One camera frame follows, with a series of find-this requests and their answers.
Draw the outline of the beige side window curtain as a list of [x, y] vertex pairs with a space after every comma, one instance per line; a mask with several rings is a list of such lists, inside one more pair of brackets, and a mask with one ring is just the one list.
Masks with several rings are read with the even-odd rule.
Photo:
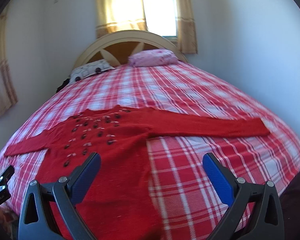
[[0, 15], [0, 117], [18, 102], [6, 56], [7, 12], [5, 8]]

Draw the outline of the cream arched headboard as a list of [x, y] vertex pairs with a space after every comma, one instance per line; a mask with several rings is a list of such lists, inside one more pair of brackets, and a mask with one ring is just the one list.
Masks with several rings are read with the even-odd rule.
[[105, 59], [111, 66], [126, 64], [131, 55], [143, 50], [168, 49], [180, 61], [187, 62], [186, 57], [177, 46], [168, 39], [148, 31], [125, 30], [104, 35], [92, 43], [76, 60], [73, 68]]

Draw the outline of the beige window curtain right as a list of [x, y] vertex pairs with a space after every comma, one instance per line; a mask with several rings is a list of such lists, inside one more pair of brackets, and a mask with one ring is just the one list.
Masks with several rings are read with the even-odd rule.
[[176, 0], [178, 48], [183, 54], [197, 54], [196, 25], [191, 0]]

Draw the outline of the white patterned pillow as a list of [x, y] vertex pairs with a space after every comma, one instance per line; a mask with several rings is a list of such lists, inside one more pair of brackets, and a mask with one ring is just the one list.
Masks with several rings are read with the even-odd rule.
[[98, 75], [103, 72], [107, 72], [109, 70], [114, 70], [115, 68], [112, 67], [106, 60], [98, 60], [91, 63], [87, 63], [80, 67], [75, 68], [69, 78], [69, 84], [76, 83], [81, 81], [87, 77]]

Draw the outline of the red white plaid bedspread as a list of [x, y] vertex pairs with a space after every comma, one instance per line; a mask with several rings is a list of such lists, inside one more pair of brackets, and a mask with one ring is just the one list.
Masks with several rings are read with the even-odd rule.
[[221, 119], [261, 118], [268, 137], [158, 137], [147, 141], [149, 192], [162, 220], [161, 239], [206, 239], [226, 212], [202, 168], [211, 152], [248, 182], [274, 182], [282, 193], [300, 172], [300, 140], [274, 113], [231, 84], [190, 64], [123, 65], [67, 85], [9, 140], [15, 144], [86, 109], [153, 107]]

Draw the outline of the red knit sweater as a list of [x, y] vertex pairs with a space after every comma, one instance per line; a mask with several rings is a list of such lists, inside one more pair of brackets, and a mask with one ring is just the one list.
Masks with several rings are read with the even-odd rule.
[[259, 118], [226, 120], [118, 105], [71, 116], [8, 146], [5, 156], [46, 150], [36, 179], [50, 183], [69, 175], [90, 153], [98, 153], [101, 169], [77, 207], [88, 228], [98, 239], [160, 239], [162, 220], [148, 192], [149, 138], [268, 134]]

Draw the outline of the beige window curtain left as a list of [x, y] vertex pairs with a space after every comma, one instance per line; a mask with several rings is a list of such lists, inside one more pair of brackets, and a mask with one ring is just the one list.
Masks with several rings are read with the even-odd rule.
[[143, 0], [95, 0], [98, 38], [122, 30], [147, 30]]

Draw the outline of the pink pillow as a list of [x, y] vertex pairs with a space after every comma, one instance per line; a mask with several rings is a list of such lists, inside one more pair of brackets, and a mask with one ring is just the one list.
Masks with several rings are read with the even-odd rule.
[[128, 64], [133, 67], [154, 67], [178, 62], [175, 53], [167, 49], [143, 50], [128, 57]]

